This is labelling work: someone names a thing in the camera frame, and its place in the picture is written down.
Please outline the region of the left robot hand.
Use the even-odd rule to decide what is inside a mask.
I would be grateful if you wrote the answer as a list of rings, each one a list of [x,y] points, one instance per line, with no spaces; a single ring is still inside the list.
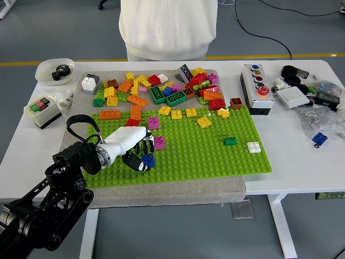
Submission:
[[[150,167],[137,156],[143,145],[144,154],[154,152],[154,137],[143,126],[120,127],[108,136],[96,150],[101,168],[112,165],[116,157],[121,156],[122,162],[135,171],[149,171]]]

